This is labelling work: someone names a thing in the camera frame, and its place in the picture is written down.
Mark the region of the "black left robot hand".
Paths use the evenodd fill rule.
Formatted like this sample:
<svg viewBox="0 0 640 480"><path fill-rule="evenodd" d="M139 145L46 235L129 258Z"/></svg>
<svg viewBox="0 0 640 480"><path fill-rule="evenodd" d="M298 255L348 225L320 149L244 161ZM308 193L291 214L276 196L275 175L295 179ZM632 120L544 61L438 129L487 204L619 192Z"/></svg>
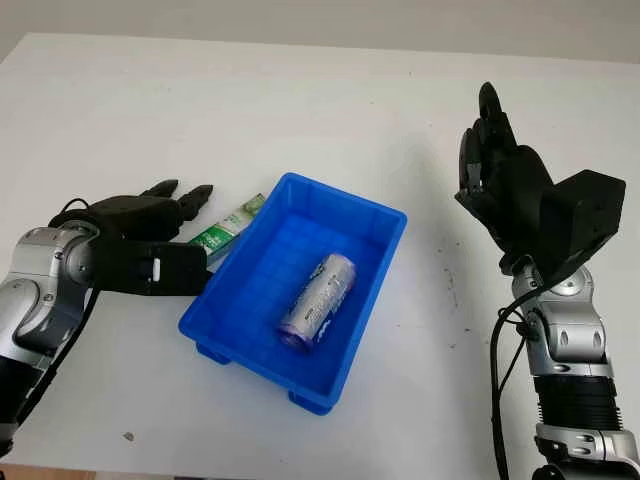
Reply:
<svg viewBox="0 0 640 480"><path fill-rule="evenodd" d="M196 218L214 187L199 185L181 197L172 197L177 179L164 180L139 195L117 195L90 206L125 238L139 241L170 241L181 226Z"/></svg>

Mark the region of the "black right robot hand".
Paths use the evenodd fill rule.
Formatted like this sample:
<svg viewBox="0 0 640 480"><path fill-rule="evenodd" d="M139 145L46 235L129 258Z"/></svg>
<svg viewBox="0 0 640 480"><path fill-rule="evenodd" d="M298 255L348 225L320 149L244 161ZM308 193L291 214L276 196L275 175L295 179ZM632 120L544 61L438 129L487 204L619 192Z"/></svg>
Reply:
<svg viewBox="0 0 640 480"><path fill-rule="evenodd" d="M534 253L542 194L553 182L540 156L517 142L494 86L479 91L479 117L464 132L455 199L503 252L505 272Z"/></svg>

